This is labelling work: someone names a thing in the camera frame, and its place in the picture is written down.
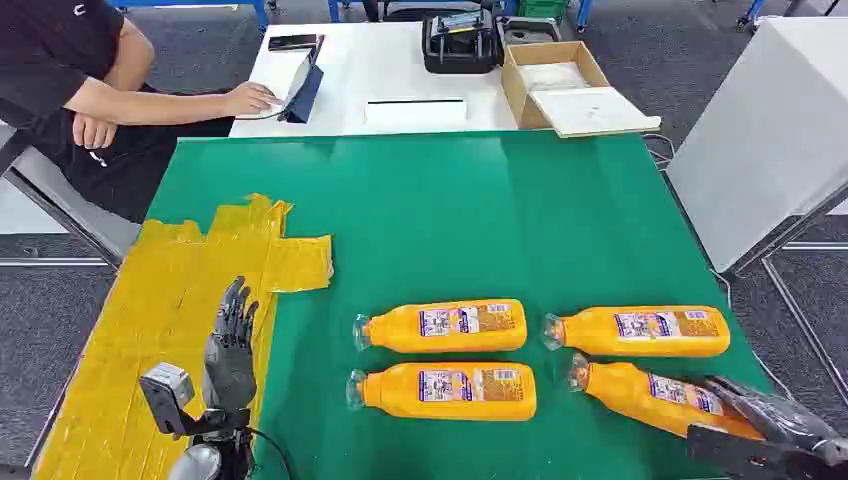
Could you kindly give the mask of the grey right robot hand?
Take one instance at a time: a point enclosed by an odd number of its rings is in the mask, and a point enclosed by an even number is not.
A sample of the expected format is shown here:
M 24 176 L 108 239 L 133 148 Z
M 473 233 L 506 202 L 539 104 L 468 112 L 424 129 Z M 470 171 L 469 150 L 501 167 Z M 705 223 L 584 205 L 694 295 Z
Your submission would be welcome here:
M 737 410 L 767 441 L 806 450 L 830 467 L 847 462 L 847 438 L 795 401 L 709 375 L 704 386 Z

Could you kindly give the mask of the person's left hand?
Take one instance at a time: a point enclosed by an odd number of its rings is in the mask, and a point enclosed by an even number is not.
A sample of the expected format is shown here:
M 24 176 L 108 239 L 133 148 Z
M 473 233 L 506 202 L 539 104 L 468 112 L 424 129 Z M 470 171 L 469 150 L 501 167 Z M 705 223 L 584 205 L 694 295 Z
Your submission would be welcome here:
M 118 126 L 82 113 L 75 113 L 72 123 L 73 141 L 87 150 L 108 148 L 112 145 Z

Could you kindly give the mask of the person's right hand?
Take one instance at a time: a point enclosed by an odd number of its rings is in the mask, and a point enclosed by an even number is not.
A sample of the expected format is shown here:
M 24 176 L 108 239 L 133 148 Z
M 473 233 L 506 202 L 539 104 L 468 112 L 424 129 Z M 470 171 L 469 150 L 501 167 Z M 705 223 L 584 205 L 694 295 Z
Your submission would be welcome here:
M 266 86 L 244 82 L 222 96 L 226 116 L 265 115 L 281 104 L 281 100 Z

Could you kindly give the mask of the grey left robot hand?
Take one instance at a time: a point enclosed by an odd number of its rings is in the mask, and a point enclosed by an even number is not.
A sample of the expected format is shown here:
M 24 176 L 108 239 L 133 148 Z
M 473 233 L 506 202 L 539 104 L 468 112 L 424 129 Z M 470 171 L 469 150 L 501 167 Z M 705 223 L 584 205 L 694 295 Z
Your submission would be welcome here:
M 252 334 L 259 302 L 247 305 L 250 293 L 245 278 L 237 276 L 219 302 L 204 345 L 202 395 L 209 409 L 239 410 L 255 397 Z

